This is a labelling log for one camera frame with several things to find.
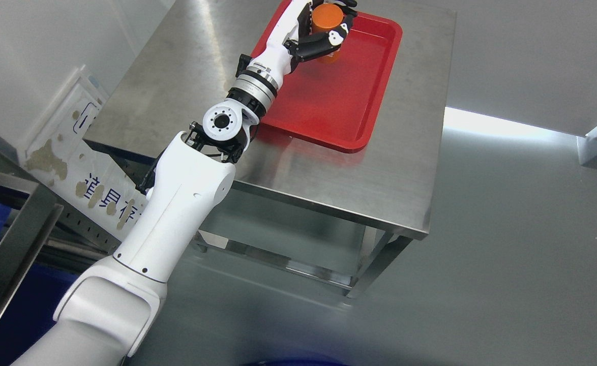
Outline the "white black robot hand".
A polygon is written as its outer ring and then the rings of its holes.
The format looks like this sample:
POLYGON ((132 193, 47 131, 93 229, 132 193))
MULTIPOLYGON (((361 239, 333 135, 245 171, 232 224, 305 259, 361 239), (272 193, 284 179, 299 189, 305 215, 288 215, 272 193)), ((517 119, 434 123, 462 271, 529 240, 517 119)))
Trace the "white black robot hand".
POLYGON ((357 1, 291 1, 268 36, 264 51, 251 58, 245 69, 264 72, 277 82, 292 73, 299 63, 317 59, 341 48, 357 17, 357 1), (318 7, 333 5, 341 15, 325 31, 314 31, 318 7))

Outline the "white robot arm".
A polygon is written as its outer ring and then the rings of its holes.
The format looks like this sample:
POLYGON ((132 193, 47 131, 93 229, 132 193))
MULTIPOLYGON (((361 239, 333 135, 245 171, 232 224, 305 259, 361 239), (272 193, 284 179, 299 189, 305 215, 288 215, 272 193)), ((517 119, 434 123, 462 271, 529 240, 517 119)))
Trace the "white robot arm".
POLYGON ((199 151, 234 140, 247 148, 249 129, 271 108, 291 56, 266 50, 238 75, 226 99, 192 132, 178 133, 159 158, 148 204, 110 257, 91 265, 68 289, 54 326, 15 365, 118 365, 138 350, 167 297, 167 283, 199 226, 229 192, 232 162, 199 151))

